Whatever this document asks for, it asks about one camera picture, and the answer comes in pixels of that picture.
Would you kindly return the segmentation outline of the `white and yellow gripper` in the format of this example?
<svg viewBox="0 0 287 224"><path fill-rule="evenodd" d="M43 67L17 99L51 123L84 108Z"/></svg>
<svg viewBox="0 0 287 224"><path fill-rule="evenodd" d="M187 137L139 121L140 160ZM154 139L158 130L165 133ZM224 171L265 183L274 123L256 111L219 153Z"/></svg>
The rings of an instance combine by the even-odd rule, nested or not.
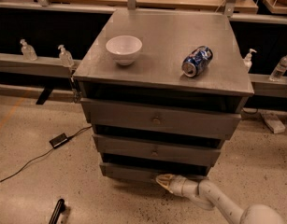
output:
<svg viewBox="0 0 287 224"><path fill-rule="evenodd" d="M196 200L198 197L198 183L182 175L158 175L156 182L170 193L185 197L190 200Z"/></svg>

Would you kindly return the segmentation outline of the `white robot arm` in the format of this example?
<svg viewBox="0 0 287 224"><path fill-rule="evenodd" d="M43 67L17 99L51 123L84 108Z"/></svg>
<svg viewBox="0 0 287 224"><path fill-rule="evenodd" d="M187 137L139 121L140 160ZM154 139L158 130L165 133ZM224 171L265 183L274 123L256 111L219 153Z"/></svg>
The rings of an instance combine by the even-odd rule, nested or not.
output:
<svg viewBox="0 0 287 224"><path fill-rule="evenodd" d="M214 183L190 180L182 175L158 175L156 182L170 193L191 200L205 210L217 208L229 224L284 224L280 214L269 206L253 204L240 208Z"/></svg>

